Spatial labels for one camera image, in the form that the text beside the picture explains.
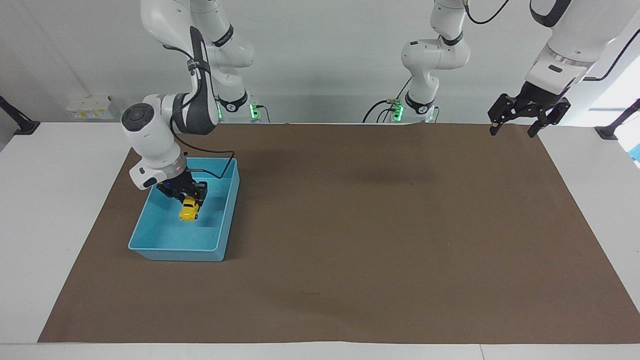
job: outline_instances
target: wall outlet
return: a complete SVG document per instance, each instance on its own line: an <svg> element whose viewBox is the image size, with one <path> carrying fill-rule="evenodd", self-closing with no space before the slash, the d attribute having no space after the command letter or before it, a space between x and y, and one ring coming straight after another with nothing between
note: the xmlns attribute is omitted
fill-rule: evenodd
<svg viewBox="0 0 640 360"><path fill-rule="evenodd" d="M120 110L106 95L69 99L67 111L76 120L112 120L120 116Z"/></svg>

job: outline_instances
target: green led light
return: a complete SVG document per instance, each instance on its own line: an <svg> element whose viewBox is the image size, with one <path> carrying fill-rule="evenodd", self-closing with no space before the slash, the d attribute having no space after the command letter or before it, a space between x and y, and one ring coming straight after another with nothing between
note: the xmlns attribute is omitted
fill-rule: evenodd
<svg viewBox="0 0 640 360"><path fill-rule="evenodd" d="M397 122L402 121L402 113L404 112L404 106L402 104L397 105L396 113L394 114L394 120Z"/></svg>
<svg viewBox="0 0 640 360"><path fill-rule="evenodd" d="M251 117L257 119L260 117L260 112L255 108L253 104L249 104L249 108L251 109Z"/></svg>
<svg viewBox="0 0 640 360"><path fill-rule="evenodd" d="M429 116L429 122L438 121L438 116L439 115L440 115L440 108L438 106L436 106L435 108L433 108L433 111L431 112L431 115Z"/></svg>

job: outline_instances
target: yellow toy car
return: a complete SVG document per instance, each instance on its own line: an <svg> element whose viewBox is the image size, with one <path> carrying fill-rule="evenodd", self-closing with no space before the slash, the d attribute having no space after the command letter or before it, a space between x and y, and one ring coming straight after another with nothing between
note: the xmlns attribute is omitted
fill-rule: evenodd
<svg viewBox="0 0 640 360"><path fill-rule="evenodd" d="M194 221L198 218L198 211L200 211L200 205L198 205L196 199L187 196L182 201L182 210L179 218L182 221Z"/></svg>

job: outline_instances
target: black clamp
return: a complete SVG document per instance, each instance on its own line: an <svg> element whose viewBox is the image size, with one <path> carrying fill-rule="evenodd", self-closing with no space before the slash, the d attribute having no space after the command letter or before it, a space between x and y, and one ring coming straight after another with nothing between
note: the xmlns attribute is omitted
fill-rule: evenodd
<svg viewBox="0 0 640 360"><path fill-rule="evenodd" d="M14 135L31 135L40 125L39 121L31 120L27 115L23 114L16 107L11 105L4 97L0 96L0 108L9 115L13 121L20 127Z"/></svg>
<svg viewBox="0 0 640 360"><path fill-rule="evenodd" d="M493 123L489 132L495 136L502 125L518 117L537 117L538 119L527 131L529 137L534 138L545 127L558 125L569 108L571 108L571 103L565 97L555 105L544 106L533 101L502 94L487 113Z"/></svg>
<svg viewBox="0 0 640 360"><path fill-rule="evenodd" d="M207 183L205 181L197 183L188 169L173 179L159 183L156 187L165 196L178 199L180 202L190 196L196 200L199 206L202 206L207 197Z"/></svg>

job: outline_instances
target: black cable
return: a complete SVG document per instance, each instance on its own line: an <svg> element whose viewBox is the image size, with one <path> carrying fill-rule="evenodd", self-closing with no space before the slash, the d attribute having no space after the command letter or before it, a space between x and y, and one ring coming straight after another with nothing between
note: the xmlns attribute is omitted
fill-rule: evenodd
<svg viewBox="0 0 640 360"><path fill-rule="evenodd" d="M373 104L373 106L371 106L371 109L369 109L369 111L367 111L367 114L364 115L364 119L362 119L362 123L364 124L365 122L367 122L367 117L369 117L369 114L371 114L373 112L373 109L377 108L378 106L387 103L386 100L380 100L378 102L376 102L375 104Z"/></svg>
<svg viewBox="0 0 640 360"><path fill-rule="evenodd" d="M383 113L387 113L387 115L389 115L389 113L390 113L391 111L393 111L393 110L390 110L390 109L384 109L384 110L382 110L382 111L380 112L380 114L378 114L378 118L376 119L376 123L378 123L378 122L380 121L380 117L382 116L382 114L383 114Z"/></svg>
<svg viewBox="0 0 640 360"><path fill-rule="evenodd" d="M406 81L406 83L404 84L404 86L402 87L402 90L400 90L400 92L398 93L398 96L396 96L396 100L400 100L400 95L402 95L402 92L406 89L407 85L409 85L409 83L411 82L411 79L413 79L413 76L409 78L409 80ZM389 106L389 111L393 110L393 104L391 106ZM387 122L387 116L389 115L389 113L385 114L385 119L382 120L382 122Z"/></svg>
<svg viewBox="0 0 640 360"><path fill-rule="evenodd" d="M204 46L204 55L207 57L207 64L209 63L209 52L207 51L207 44L205 44L204 40L200 39L200 45ZM213 97L213 101L216 101L216 92L213 91L213 80L211 79L211 71L205 70L209 73L209 87L211 87L211 97Z"/></svg>
<svg viewBox="0 0 640 360"><path fill-rule="evenodd" d="M435 112L436 110L438 110L438 115L436 115L436 118L435 118L435 120L433 121L433 123L434 123L434 124L437 124L437 123L438 123L438 117L440 116L440 107L439 107L439 106L436 106L436 107L433 109L433 111Z"/></svg>
<svg viewBox="0 0 640 360"><path fill-rule="evenodd" d="M267 107L266 107L266 106L264 106L264 105L256 105L256 107L255 107L255 108L256 108L256 109L264 109L264 111L266 111L266 112L267 112L267 121L268 121L269 123L271 123L271 117L269 116L269 109L267 109Z"/></svg>
<svg viewBox="0 0 640 360"><path fill-rule="evenodd" d="M469 1L468 0L464 0L463 1L463 5L465 7L465 11L467 12L467 16L469 17L469 20L471 20L471 22L473 22L474 24L478 24L478 25L484 25L487 24L488 22L490 22L491 20L495 19L496 16L498 16L498 14L502 11L502 9L504 9L505 6L507 6L507 4L509 3L510 0L505 0L504 4L502 4L502 6L500 6L500 8L498 9L498 11L496 13L493 14L492 17L490 17L488 20L485 21L478 21L475 20L472 16L471 16L471 12L469 11Z"/></svg>
<svg viewBox="0 0 640 360"><path fill-rule="evenodd" d="M205 173L207 173L207 174L209 174L209 175L213 175L213 176L215 176L215 177L218 177L216 174L212 173L212 172L211 172L211 171L209 171L209 170L205 170L205 169L203 169L203 168L188 168L188 169L187 169L187 172L205 172Z"/></svg>
<svg viewBox="0 0 640 360"><path fill-rule="evenodd" d="M179 52L181 52L181 53L185 54L186 56L188 56L191 60L193 60L193 57L192 57L189 53L185 52L185 51L184 51L184 50L182 50L182 49L178 49L177 47L170 47L170 46L167 46L167 45L163 45L163 46L164 46L164 48L165 48L165 49L168 49L168 50L176 50L176 51L179 51ZM206 48L205 48L205 54L206 54L206 56L207 56L207 62L209 62L209 54L207 53L207 49L206 49ZM194 150L198 150L198 151L202 151L202 152L208 152L208 153L210 153L210 154L231 154L231 156L229 157L229 161L227 162L227 165L225 165L225 169L223 170L222 175L218 176L218 175L216 175L216 174L214 174L214 173L212 173L212 172L210 172L210 171L203 171L203 172L206 172L206 173L208 173L208 174L212 175L212 176L213 176L213 177L215 177L216 179L222 179L222 177L223 177L223 176L225 175L225 173L227 172L227 169L229 168L229 165L231 164L231 161L234 159L234 156L236 155L236 152L235 152L234 150L224 150L224 151L209 150L209 149L203 149L203 148L201 148L201 147L197 147L197 146L191 145L190 143L187 143L186 141L184 141L183 139L181 139L181 138L178 136L178 134L176 134L176 132L175 132L175 130L174 130L174 128L173 128L173 123L174 123L174 119L173 119L173 118L174 118L174 116L175 116L178 112L180 112L180 111L182 111L184 108L186 108L189 104L191 104L191 103L196 99L196 97L198 97L198 95L200 95L200 92L202 91L202 80L203 80L203 79L201 79L201 78L200 78L200 79L198 79L198 88L196 89L195 94L193 94L193 96L192 96L192 97L191 97L187 102L185 102L183 105L181 105L179 108L177 108L177 109L176 109L176 110L171 114L171 117L169 118L169 130L171 131L171 134L173 134L173 137L174 137L176 140L178 140L178 142L180 142L182 145L185 145L186 147L190 147L190 148L192 148L192 149L194 149Z"/></svg>
<svg viewBox="0 0 640 360"><path fill-rule="evenodd" d="M179 51L182 54L185 54L190 60L193 60L193 56L191 56L191 54L187 53L185 50L182 50L179 47L169 46L169 45L165 45L165 44L163 44L162 47L164 47L167 50Z"/></svg>
<svg viewBox="0 0 640 360"><path fill-rule="evenodd" d="M632 36L629 39L629 41L627 42L627 44L622 48L622 50L620 51L620 54L618 54L618 57L613 61L613 64L611 64L611 67L609 67L609 70L607 70L607 73L604 74L604 76L602 76L601 78L594 78L593 76L590 76L588 78L584 78L583 81L602 81L602 80L606 79L607 76L609 76L609 74L611 73L611 70L613 70L613 68L615 68L616 65L618 64L618 60L620 60L622 55L624 55L624 53L625 53L625 51L627 51L627 48L629 47L629 45L631 45L631 43L636 39L636 36L638 36L639 33L640 33L640 29L638 29L636 31L634 36Z"/></svg>

